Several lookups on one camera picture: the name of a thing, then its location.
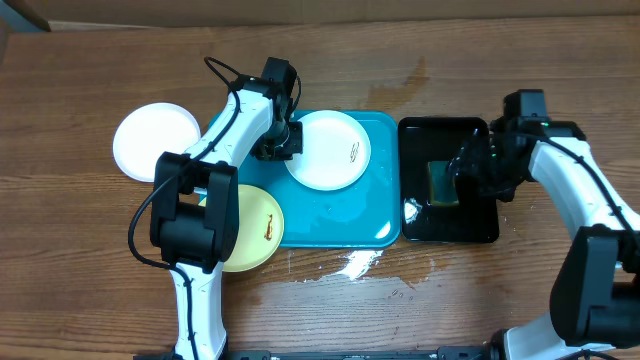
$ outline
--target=yellow plate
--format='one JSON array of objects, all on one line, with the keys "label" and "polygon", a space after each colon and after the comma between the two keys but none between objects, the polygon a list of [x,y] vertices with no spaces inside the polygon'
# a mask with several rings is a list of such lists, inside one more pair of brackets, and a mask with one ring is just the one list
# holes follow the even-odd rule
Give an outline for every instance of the yellow plate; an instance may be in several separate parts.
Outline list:
[{"label": "yellow plate", "polygon": [[273,255],[284,233],[282,209],[273,196],[255,186],[238,186],[240,229],[231,257],[223,271],[240,272],[253,269]]}]

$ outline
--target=black tray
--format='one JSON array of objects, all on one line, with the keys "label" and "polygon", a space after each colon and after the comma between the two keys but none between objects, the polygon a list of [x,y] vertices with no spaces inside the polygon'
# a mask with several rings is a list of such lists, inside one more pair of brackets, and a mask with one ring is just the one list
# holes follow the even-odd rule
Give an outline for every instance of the black tray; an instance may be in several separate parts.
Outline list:
[{"label": "black tray", "polygon": [[487,135],[487,123],[480,118],[414,117],[398,124],[402,234],[408,240],[489,243],[498,238],[493,199],[465,197],[449,207],[429,204],[427,163],[453,159],[474,132]]}]

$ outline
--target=plate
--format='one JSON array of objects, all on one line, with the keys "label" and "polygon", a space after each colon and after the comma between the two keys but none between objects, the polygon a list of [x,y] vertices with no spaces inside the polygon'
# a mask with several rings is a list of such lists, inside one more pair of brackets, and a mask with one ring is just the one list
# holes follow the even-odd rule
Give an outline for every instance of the plate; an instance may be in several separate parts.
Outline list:
[{"label": "plate", "polygon": [[145,105],[129,114],[113,137],[113,157],[122,172],[153,182],[163,152],[182,154],[200,140],[200,126],[186,109],[169,103]]},{"label": "plate", "polygon": [[353,184],[369,165],[371,143],[362,125],[332,110],[302,117],[302,154],[285,164],[291,175],[312,189],[330,191]]},{"label": "plate", "polygon": [[240,272],[264,263],[278,249],[284,234],[284,216],[276,200],[255,186],[238,186],[240,229],[223,271]]}]

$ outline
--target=green sponge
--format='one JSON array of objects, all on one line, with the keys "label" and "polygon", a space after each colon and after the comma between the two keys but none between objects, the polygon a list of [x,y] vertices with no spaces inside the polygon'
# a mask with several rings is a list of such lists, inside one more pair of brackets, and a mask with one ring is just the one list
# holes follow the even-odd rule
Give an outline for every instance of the green sponge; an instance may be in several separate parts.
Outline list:
[{"label": "green sponge", "polygon": [[427,163],[429,178],[429,203],[432,206],[457,206],[458,194],[453,176],[447,171],[448,161]]}]

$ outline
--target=blue tray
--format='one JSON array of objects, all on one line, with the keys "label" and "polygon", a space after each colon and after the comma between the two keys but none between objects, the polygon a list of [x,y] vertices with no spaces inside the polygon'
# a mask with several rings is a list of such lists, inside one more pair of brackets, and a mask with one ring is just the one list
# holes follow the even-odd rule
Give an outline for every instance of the blue tray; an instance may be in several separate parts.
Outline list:
[{"label": "blue tray", "polygon": [[[293,120],[311,112],[296,111]],[[382,112],[343,112],[362,124],[371,142],[369,166],[350,186],[336,191],[310,189],[289,174],[284,162],[258,161],[253,156],[238,171],[240,184],[259,187],[280,204],[281,247],[381,248],[400,234],[396,123]]]}]

